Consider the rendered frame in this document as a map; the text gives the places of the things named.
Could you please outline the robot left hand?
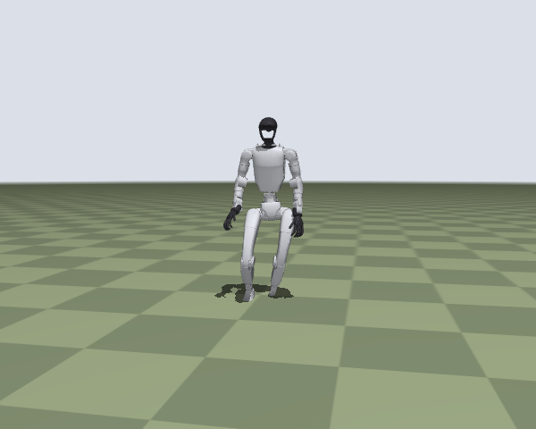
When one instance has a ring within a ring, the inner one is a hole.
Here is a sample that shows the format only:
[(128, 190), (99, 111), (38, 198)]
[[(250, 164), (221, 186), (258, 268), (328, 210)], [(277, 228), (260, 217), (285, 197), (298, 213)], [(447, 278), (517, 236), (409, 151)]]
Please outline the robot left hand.
[(302, 214), (297, 213), (297, 209), (295, 207), (292, 209), (292, 214), (293, 214), (294, 218), (293, 218), (293, 222), (290, 225), (289, 229), (292, 227), (293, 224), (294, 224), (295, 227), (294, 227), (294, 231), (291, 234), (291, 236), (294, 235), (295, 232), (297, 231), (296, 235), (294, 236), (294, 238), (295, 237), (301, 237), (303, 235), (303, 233), (304, 233), (303, 221), (301, 219)]

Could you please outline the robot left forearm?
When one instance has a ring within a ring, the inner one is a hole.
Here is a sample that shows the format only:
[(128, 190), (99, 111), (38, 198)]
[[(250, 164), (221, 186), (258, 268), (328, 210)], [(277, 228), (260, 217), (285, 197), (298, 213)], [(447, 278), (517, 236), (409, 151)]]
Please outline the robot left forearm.
[(297, 179), (297, 189), (293, 190), (293, 208), (295, 207), (297, 209), (297, 213), (302, 214), (302, 206), (303, 206), (303, 182), (300, 178)]

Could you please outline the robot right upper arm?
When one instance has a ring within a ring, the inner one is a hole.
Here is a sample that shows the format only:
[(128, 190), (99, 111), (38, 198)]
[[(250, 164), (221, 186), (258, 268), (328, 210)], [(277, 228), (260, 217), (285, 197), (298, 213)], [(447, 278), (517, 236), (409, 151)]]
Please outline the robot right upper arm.
[(238, 174), (238, 177), (239, 177), (238, 186), (239, 187), (244, 188), (247, 186), (246, 174), (248, 171), (248, 167), (250, 165), (249, 160), (253, 158), (252, 157), (253, 150), (254, 150), (253, 148), (249, 148), (249, 149), (244, 150), (243, 153), (241, 154), (241, 158), (239, 162), (239, 174)]

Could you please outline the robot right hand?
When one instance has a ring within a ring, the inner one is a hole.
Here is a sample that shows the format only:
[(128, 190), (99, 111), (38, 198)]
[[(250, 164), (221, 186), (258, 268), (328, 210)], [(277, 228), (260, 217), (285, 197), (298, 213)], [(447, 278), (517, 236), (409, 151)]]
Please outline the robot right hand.
[[(232, 228), (230, 222), (231, 222), (231, 219), (233, 218), (234, 221), (236, 221), (236, 218), (235, 218), (235, 215), (237, 215), (239, 213), (239, 211), (241, 210), (242, 206), (241, 205), (237, 205), (236, 207), (233, 207), (231, 209), (231, 212), (228, 214), (225, 222), (223, 223), (223, 227), (226, 231), (230, 230), (230, 227)], [(230, 226), (230, 227), (229, 227)]]

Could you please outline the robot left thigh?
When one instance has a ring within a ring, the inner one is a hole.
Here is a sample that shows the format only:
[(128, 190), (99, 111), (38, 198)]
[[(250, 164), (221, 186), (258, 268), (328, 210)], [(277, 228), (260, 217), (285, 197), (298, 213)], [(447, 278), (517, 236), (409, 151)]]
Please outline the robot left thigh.
[(290, 225), (293, 222), (292, 209), (288, 207), (281, 207), (281, 225), (280, 225), (280, 235), (279, 235), (279, 244), (277, 249), (277, 254), (273, 258), (272, 266), (278, 267), (286, 263), (287, 255), (289, 252), (289, 245), (292, 239), (291, 234), (294, 231), (294, 224), (289, 229)]

